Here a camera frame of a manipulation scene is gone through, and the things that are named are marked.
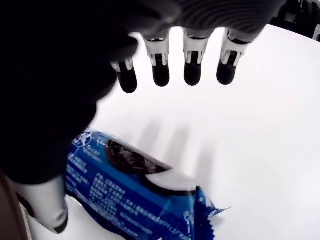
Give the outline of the right robot hand black glove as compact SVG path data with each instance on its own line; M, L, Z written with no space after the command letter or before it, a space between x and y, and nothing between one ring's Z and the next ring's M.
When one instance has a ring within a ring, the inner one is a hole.
M184 79L199 80L204 46L226 29L216 77L229 85L240 58L282 0L3 0L0 3L0 168L20 203L59 234L72 140L120 82L137 86L140 33L158 86L169 80L168 32L184 30Z

